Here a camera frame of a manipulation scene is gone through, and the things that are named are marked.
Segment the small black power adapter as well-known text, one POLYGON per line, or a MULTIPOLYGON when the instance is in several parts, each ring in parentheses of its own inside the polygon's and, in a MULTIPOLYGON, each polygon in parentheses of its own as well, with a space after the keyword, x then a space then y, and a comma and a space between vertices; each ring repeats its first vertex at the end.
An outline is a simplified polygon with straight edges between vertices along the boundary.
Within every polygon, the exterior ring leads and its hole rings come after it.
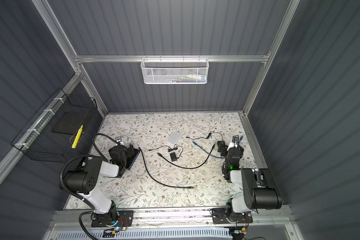
POLYGON ((175 162, 175 161, 178 160, 178 157, 177 157, 176 153, 170 153, 170 157, 171 157, 172 162, 175 162))

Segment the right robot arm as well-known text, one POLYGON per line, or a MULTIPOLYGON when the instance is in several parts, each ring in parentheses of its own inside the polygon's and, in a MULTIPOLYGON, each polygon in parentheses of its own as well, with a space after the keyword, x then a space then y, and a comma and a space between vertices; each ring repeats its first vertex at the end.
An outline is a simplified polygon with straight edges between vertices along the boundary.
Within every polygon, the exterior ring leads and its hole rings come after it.
POLYGON ((278 210, 283 201, 271 171, 240 168, 241 156, 240 148, 229 147, 222 165, 224 179, 242 187, 240 193, 227 201, 224 216, 229 222, 250 223, 251 211, 278 210))

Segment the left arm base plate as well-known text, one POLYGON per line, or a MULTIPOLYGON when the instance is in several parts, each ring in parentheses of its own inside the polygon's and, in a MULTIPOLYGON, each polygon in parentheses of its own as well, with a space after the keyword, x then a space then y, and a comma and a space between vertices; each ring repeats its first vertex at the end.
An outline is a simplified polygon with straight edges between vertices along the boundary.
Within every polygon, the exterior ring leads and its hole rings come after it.
POLYGON ((115 215, 110 214, 92 214, 91 227, 102 228, 111 227, 130 227, 133 222, 134 211, 117 211, 115 215))

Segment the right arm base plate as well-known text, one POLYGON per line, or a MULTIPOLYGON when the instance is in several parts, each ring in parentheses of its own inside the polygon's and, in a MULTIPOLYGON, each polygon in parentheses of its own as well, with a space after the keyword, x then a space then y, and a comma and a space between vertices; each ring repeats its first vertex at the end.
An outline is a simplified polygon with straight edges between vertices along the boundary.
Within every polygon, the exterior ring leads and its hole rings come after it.
POLYGON ((226 208, 212 208, 209 212, 215 225, 251 224, 253 222, 250 213, 231 213, 226 208))

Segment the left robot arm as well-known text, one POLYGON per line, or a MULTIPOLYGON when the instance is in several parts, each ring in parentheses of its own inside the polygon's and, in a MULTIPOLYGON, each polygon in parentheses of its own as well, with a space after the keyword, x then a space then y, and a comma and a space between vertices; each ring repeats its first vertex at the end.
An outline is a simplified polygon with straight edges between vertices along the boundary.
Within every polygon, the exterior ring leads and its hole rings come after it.
POLYGON ((61 170, 60 187, 88 205, 91 208, 89 214, 94 221, 113 227, 119 223, 119 213, 115 203, 105 196, 97 182, 99 176, 123 176, 127 168, 127 147, 120 137, 112 139, 105 134, 95 136, 108 138, 116 144, 109 150, 111 159, 107 160, 96 144, 93 144, 100 155, 83 155, 69 160, 61 170))

